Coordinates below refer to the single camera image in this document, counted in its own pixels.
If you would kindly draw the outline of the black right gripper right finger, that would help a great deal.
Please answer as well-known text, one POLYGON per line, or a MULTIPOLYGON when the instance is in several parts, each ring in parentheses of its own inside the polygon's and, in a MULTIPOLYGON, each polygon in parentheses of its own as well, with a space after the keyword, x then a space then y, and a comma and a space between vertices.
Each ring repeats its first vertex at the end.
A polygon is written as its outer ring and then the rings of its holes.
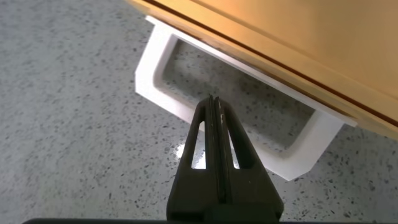
POLYGON ((221 222, 277 222, 284 205, 251 141, 229 104, 214 100, 218 143, 221 222))

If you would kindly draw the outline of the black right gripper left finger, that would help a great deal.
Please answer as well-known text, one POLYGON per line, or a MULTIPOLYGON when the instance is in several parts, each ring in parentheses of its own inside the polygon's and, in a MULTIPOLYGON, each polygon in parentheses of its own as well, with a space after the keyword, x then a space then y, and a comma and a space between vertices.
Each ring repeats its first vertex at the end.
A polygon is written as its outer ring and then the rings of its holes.
POLYGON ((168 221, 202 222, 207 211, 224 199, 215 112, 215 99, 211 95, 197 104, 167 202, 168 221), (201 123, 205 125, 206 168, 194 169, 193 156, 201 123))

